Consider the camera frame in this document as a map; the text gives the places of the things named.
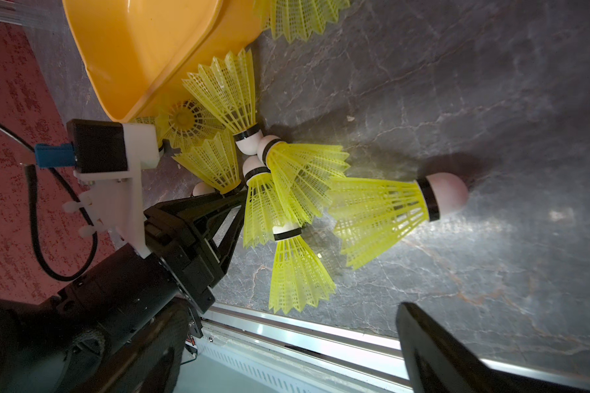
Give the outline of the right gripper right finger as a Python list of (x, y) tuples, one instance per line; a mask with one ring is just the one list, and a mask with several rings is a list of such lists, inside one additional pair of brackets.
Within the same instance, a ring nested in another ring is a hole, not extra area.
[(590, 379), (480, 360), (414, 303), (396, 326), (414, 392), (590, 392)]

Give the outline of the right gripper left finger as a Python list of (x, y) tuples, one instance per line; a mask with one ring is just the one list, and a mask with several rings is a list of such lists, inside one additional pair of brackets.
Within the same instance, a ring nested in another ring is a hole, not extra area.
[(174, 298), (74, 392), (172, 392), (188, 336), (188, 302)]

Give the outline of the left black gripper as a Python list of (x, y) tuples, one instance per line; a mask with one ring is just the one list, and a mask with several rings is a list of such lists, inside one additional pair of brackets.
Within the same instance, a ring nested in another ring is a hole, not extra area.
[(216, 299), (244, 227), (247, 190), (164, 201), (144, 211), (145, 240), (200, 312)]

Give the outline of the yellow plastic storage box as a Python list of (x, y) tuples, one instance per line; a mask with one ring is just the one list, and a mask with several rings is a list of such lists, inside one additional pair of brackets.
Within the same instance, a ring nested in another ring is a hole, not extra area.
[(112, 121), (185, 96), (181, 80), (261, 33), (251, 1), (65, 1), (70, 31)]

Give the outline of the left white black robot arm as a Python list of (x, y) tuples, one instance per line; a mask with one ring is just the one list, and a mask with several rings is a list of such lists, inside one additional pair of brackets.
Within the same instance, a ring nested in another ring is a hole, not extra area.
[(170, 391), (244, 226), (244, 191), (149, 208), (121, 247), (43, 304), (0, 300), (0, 392)]

